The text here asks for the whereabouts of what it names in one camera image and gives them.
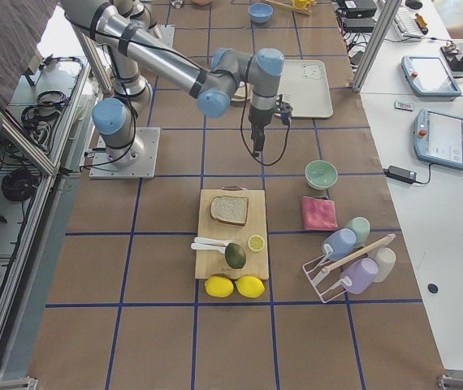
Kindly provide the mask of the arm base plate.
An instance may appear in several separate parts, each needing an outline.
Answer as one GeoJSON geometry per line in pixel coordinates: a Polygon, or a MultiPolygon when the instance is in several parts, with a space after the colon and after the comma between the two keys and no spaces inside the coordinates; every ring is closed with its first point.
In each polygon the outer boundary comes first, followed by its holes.
{"type": "Polygon", "coordinates": [[[149,30],[149,33],[170,50],[173,49],[175,37],[175,27],[173,25],[156,24],[149,30]]]}
{"type": "Polygon", "coordinates": [[[130,180],[154,178],[158,155],[160,128],[138,127],[131,149],[107,149],[101,136],[89,164],[89,178],[93,180],[130,180]]]}

